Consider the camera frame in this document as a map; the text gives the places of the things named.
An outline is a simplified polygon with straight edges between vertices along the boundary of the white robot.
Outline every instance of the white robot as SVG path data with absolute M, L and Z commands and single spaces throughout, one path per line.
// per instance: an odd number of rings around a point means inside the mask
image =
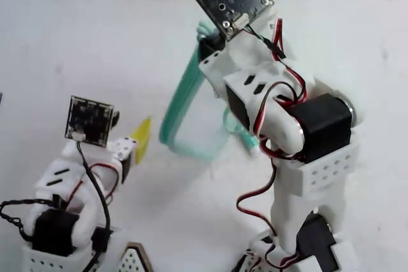
M 197 2 L 218 28 L 200 24 L 200 70 L 272 162 L 268 184 L 238 198 L 237 208 L 269 230 L 250 243 L 233 272 L 357 271 L 341 231 L 346 177 L 359 152 L 353 130 L 363 120 L 353 90 L 295 60 L 272 0 Z M 273 184 L 271 221 L 241 207 Z
M 66 129 L 71 139 L 36 183 L 34 199 L 1 204 L 2 218 L 25 240 L 23 272 L 152 271 L 142 245 L 111 227 L 107 208 L 145 154 L 150 119 L 132 135 L 108 141 L 118 120 L 113 106 L 73 96 Z M 23 222 L 4 214 L 13 204 L 33 204 Z M 99 223 L 102 213 L 105 224 Z

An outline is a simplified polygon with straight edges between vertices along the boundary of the mounting hole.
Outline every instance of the mounting hole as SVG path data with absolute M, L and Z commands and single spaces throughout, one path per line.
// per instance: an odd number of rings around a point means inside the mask
M 265 88 L 265 85 L 266 85 L 265 83 L 259 84 L 254 90 L 254 95 L 262 93 L 262 90 Z
M 254 75 L 248 76 L 248 78 L 244 82 L 244 85 L 251 84 L 254 79 L 255 79 Z

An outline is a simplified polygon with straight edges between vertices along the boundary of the white table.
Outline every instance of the white table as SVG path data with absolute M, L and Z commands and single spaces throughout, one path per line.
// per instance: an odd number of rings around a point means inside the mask
M 361 85 L 367 113 L 345 232 L 362 271 L 405 271 L 408 1 L 277 0 L 276 8 L 299 59 Z M 132 230 L 158 272 L 229 271 L 265 228 L 236 211 L 235 199 L 265 183 L 267 159 L 249 158 L 231 139 L 201 165 L 157 140 L 205 18 L 194 0 L 0 0 L 0 12 L 0 199 L 32 196 L 65 142 L 71 94 L 113 103 L 122 112 L 113 136 L 152 115 L 148 154 L 115 197 L 113 224 Z M 272 192 L 247 204 L 268 213 L 271 203 Z M 18 271 L 20 243 L 0 220 L 3 267 Z

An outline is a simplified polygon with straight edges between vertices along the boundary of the yellow object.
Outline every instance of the yellow object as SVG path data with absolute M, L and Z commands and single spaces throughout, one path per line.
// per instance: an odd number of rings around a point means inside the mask
M 150 117 L 147 117 L 131 134 L 131 138 L 138 142 L 135 150 L 135 164 L 139 164 L 146 153 L 150 139 Z

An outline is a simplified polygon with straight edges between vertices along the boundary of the wire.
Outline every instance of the wire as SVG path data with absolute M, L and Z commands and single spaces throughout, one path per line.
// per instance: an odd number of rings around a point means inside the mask
M 49 207 L 57 207 L 57 205 L 48 199 L 25 199 L 25 200 L 10 200 L 10 201 L 3 201 L 0 204 L 0 217 L 5 219 L 5 221 L 15 225 L 18 227 L 18 231 L 20 232 L 21 237 L 28 241 L 28 242 L 32 242 L 33 237 L 26 234 L 26 232 L 24 232 L 24 225 L 21 222 L 21 218 L 16 218 L 16 217 L 11 217 L 5 213 L 3 213 L 3 209 L 6 206 L 11 206 L 11 205 L 21 205 L 21 204 L 42 204 L 42 205 L 48 205 Z
M 269 182 L 262 188 L 248 192 L 246 194 L 241 195 L 240 197 L 238 197 L 237 199 L 237 209 L 239 211 L 241 211 L 242 213 L 246 213 L 247 215 L 251 215 L 257 218 L 260 218 L 261 220 L 264 220 L 266 224 L 268 224 L 268 227 L 270 228 L 270 230 L 272 231 L 272 234 L 274 236 L 277 235 L 275 228 L 273 227 L 273 225 L 270 223 L 270 221 L 262 214 L 256 212 L 256 211 L 252 211 L 252 210 L 247 210 L 246 208 L 242 208 L 240 206 L 240 203 L 245 200 L 245 199 L 249 199 L 250 197 L 254 197 L 254 196 L 258 196 L 260 194 L 265 193 L 266 191 L 268 191 L 270 189 L 270 187 L 272 187 L 275 179 L 276 179 L 276 174 L 277 174 L 277 168 L 276 166 L 272 163 L 272 176 L 269 179 Z
M 79 154 L 81 155 L 82 164 L 84 165 L 85 172 L 86 172 L 89 180 L 91 181 L 91 183 L 95 187 L 96 192 L 98 193 L 99 199 L 101 200 L 102 207 L 103 207 L 103 213 L 105 214 L 105 218 L 106 218 L 105 229 L 107 231 L 110 231 L 110 215 L 109 215 L 109 209 L 108 209 L 108 205 L 106 203 L 105 197 L 103 196 L 102 190 L 100 189 L 100 187 L 99 187 L 99 185 L 98 185 L 98 183 L 97 183 L 97 181 L 95 179 L 95 176 L 92 173 L 92 170 L 89 167 L 89 165 L 88 165 L 88 163 L 87 163 L 87 161 L 85 159 L 84 153 L 82 152 L 82 149 L 81 149 L 81 142 L 80 141 L 76 142 L 76 147 L 78 148 Z M 94 267 L 94 265 L 97 263 L 97 261 L 98 261 L 99 257 L 101 256 L 101 254 L 102 254 L 102 251 L 95 252 L 93 258 L 91 259 L 91 261 L 89 261 L 88 265 L 85 267 L 85 269 L 82 272 L 89 272 Z
M 95 166 L 100 166 L 100 167 L 105 167 L 105 168 L 111 169 L 116 174 L 115 185 L 113 186 L 112 190 L 108 193 L 108 195 L 105 197 L 105 199 L 108 199 L 110 196 L 112 196 L 113 192 L 116 190 L 116 187 L 119 184 L 119 171 L 116 169 L 115 166 L 110 165 L 110 164 L 106 164 L 104 162 L 97 162 L 97 163 L 93 164 L 90 168 L 92 169 Z

